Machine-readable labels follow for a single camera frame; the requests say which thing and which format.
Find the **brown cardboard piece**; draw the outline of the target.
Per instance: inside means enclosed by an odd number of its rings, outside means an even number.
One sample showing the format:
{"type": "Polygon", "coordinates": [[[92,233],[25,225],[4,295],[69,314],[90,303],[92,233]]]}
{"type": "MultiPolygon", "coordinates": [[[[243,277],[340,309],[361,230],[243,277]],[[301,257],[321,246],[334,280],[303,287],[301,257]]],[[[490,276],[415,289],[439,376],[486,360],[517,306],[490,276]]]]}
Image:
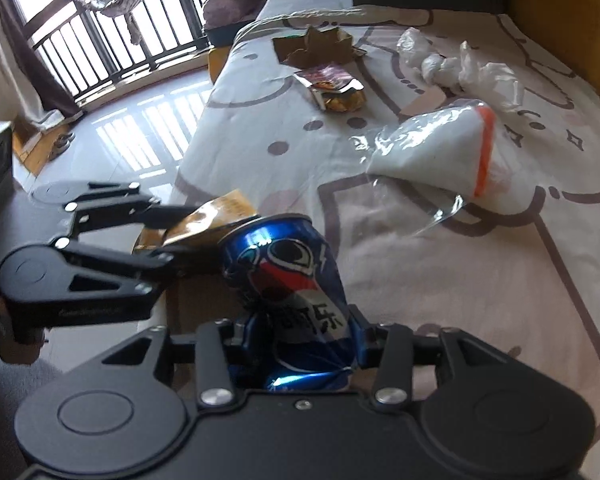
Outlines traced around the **brown cardboard piece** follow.
{"type": "Polygon", "coordinates": [[[275,37],[272,43],[278,62],[299,70],[330,63],[346,65],[366,55],[339,27],[319,30],[310,26],[301,36],[275,37]]]}

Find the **yellow snack bag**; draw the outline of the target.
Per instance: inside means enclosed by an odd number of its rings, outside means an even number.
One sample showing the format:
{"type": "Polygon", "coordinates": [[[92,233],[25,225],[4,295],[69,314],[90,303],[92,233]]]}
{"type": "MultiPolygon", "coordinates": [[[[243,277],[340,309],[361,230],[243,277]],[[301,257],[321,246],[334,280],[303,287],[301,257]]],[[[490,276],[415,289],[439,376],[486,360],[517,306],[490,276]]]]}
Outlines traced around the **yellow snack bag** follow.
{"type": "Polygon", "coordinates": [[[162,246],[213,247],[230,231],[258,217],[246,196],[234,190],[209,200],[166,230],[162,246]]]}

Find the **blue Pepsi can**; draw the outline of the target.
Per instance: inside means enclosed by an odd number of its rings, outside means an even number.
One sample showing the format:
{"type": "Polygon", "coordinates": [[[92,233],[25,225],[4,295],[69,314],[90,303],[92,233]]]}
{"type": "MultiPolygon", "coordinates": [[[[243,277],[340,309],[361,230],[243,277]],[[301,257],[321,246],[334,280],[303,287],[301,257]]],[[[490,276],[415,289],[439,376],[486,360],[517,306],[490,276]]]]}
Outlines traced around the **blue Pepsi can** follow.
{"type": "Polygon", "coordinates": [[[245,350],[268,391],[341,390],[358,364],[332,248],[304,214],[272,214],[219,241],[248,311],[245,350]]]}

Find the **patterned bed sheet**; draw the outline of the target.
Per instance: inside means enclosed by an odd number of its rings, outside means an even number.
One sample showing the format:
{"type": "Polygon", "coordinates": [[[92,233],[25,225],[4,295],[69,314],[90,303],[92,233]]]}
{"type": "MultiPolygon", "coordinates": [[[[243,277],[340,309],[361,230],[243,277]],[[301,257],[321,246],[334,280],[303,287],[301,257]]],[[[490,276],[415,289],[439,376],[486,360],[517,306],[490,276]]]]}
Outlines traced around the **patterned bed sheet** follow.
{"type": "Polygon", "coordinates": [[[178,202],[242,191],[260,214],[312,218],[348,299],[373,321],[467,330],[592,406],[583,473],[600,479],[600,95],[505,15],[362,8],[304,11],[238,32],[174,184],[178,202]],[[366,105],[322,114],[272,41],[339,26],[363,49],[366,105]],[[498,151],[512,170],[477,203],[364,168],[376,134],[425,93],[396,44],[409,28],[441,54],[469,44],[524,85],[498,151]]]}

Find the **crumpled white plastic bag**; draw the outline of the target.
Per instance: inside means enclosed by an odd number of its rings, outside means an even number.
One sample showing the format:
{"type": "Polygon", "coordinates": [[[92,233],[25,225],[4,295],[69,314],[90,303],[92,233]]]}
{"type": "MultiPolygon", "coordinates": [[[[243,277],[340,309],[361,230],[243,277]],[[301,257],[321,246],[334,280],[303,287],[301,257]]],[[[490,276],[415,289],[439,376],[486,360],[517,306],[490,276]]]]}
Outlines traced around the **crumpled white plastic bag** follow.
{"type": "Polygon", "coordinates": [[[428,86],[472,96],[502,112],[521,108],[524,85],[515,72],[505,63],[481,63],[467,41],[460,44],[458,55],[443,56],[419,29],[411,27],[399,38],[396,50],[428,86]]]}

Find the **black balcony railing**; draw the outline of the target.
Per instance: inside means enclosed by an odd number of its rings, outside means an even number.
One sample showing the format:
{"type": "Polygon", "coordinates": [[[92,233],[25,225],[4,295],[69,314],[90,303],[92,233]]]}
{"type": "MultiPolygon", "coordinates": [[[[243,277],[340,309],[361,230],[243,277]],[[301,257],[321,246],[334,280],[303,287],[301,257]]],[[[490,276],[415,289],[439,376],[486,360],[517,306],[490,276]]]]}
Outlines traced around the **black balcony railing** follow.
{"type": "Polygon", "coordinates": [[[108,18],[79,0],[7,2],[33,51],[80,102],[209,47],[204,0],[140,0],[132,11],[139,44],[132,43],[124,18],[108,18]]]}

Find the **pair of slippers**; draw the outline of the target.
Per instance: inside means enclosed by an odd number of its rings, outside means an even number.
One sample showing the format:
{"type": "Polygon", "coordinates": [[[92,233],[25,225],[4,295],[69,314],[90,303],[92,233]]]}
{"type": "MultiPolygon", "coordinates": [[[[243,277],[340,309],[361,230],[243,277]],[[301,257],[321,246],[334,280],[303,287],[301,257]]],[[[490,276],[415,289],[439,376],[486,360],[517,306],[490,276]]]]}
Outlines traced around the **pair of slippers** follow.
{"type": "Polygon", "coordinates": [[[61,133],[54,141],[48,160],[54,160],[70,148],[72,141],[76,138],[73,131],[61,133]]]}

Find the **brown curtain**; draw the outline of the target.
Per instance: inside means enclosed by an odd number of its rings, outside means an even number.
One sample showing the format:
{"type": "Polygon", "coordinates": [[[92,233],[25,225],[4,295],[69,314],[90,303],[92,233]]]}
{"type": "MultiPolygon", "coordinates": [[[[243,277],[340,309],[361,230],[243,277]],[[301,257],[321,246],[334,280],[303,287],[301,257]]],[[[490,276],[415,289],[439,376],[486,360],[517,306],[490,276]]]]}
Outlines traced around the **brown curtain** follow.
{"type": "Polygon", "coordinates": [[[83,117],[70,93],[25,40],[15,12],[0,0],[0,120],[45,132],[83,117]]]}

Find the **red snack packet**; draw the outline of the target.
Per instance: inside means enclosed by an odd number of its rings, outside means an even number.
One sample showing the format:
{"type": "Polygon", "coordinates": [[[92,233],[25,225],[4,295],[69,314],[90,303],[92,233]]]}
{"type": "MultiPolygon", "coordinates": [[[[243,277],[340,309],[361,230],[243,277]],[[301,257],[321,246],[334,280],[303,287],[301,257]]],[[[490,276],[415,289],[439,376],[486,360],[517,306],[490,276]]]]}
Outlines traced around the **red snack packet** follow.
{"type": "Polygon", "coordinates": [[[349,113],[366,103],[364,84],[337,64],[298,70],[294,79],[309,91],[323,112],[349,113]]]}

